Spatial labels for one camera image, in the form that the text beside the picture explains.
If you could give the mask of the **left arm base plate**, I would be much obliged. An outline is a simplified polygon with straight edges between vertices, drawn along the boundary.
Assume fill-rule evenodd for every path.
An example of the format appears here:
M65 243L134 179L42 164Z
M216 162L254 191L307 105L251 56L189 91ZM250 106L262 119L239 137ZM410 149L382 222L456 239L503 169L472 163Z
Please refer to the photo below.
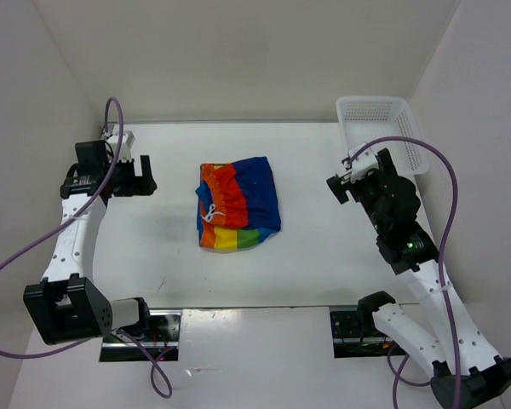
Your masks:
M181 317L181 310L151 309L149 328L135 338L153 359L162 362L178 361ZM103 339L99 362L143 361L147 361L147 357L127 337L112 334Z

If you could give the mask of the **rainbow striped shorts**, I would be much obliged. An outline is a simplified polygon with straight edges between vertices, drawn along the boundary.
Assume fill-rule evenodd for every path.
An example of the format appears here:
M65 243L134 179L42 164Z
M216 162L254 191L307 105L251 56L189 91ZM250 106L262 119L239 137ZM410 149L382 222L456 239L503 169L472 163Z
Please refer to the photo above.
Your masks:
M278 195L266 157L200 165L198 244L219 251L244 250L281 230Z

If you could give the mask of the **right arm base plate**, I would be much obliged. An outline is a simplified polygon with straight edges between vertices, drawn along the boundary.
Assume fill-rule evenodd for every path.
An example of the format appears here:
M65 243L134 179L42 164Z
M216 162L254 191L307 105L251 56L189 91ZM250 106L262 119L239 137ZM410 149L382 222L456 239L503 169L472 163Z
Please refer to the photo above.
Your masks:
M335 359L383 357L393 346L390 337L377 330L363 333L356 308L331 308L330 327Z

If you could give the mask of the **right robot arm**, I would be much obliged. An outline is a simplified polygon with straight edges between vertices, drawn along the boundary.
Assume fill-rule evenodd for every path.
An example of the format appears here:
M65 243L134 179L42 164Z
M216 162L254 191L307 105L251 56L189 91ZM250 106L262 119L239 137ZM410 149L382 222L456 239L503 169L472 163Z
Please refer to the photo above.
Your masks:
M426 331L385 291L359 300L356 322L366 335L391 338L426 373L444 408L475 408L511 385L511 358L485 338L456 293L439 250L417 221L415 184L399 176L387 149L350 151L346 173L327 184L342 204L361 204L376 230L376 245L396 277L411 291L432 327Z

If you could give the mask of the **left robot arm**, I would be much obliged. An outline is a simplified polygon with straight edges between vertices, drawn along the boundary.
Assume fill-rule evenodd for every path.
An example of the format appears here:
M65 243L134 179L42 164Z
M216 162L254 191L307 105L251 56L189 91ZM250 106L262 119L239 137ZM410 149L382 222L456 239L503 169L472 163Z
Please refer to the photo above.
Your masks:
M68 227L55 243L40 282L25 288L23 301L48 345L106 337L122 330L140 341L152 333L153 320L141 297L110 301L92 281L95 245L109 199L152 195L157 184L150 159L134 159L134 135L110 135L79 142L78 161L60 187L62 219Z

